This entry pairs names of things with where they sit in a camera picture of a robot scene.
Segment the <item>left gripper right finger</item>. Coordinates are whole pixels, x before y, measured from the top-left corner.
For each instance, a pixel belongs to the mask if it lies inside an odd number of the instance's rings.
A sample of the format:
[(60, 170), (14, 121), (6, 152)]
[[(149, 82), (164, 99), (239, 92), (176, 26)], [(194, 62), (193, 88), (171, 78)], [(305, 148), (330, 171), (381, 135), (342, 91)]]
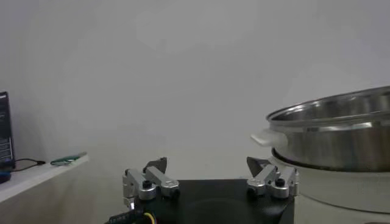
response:
[(286, 166), (279, 168), (266, 159), (247, 157), (247, 165), (252, 174), (247, 180), (247, 193), (251, 197), (270, 194), (277, 199), (286, 199), (298, 195), (298, 171)]

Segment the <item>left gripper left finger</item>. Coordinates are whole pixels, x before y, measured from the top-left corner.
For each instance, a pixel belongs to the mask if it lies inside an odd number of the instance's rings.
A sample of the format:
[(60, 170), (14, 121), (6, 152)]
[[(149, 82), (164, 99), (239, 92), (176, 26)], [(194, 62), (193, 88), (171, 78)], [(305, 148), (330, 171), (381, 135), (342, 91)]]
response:
[(122, 175), (122, 197), (126, 207), (135, 207), (135, 200), (151, 201), (159, 193), (162, 197), (176, 199), (180, 196), (180, 183), (165, 172), (167, 157), (149, 161), (139, 171), (126, 169)]

